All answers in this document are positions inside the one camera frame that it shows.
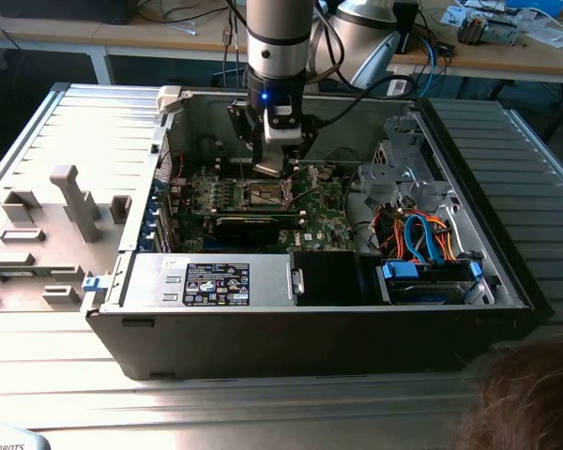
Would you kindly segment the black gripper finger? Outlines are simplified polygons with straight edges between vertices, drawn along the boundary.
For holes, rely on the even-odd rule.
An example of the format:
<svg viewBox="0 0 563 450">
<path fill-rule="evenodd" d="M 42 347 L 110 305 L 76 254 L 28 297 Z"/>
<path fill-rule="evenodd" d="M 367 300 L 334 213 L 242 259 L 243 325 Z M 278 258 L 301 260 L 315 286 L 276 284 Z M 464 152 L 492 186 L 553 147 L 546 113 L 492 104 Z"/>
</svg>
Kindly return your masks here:
<svg viewBox="0 0 563 450">
<path fill-rule="evenodd" d="M 263 157 L 264 116 L 255 110 L 247 100 L 235 99 L 227 107 L 237 138 L 252 151 L 251 163 L 256 165 Z"/>
<path fill-rule="evenodd" d="M 294 143 L 284 146 L 284 174 L 293 173 L 292 160 L 306 157 L 319 134 L 319 119 L 315 115 L 303 115 L 300 124 L 300 136 Z"/>
</svg>

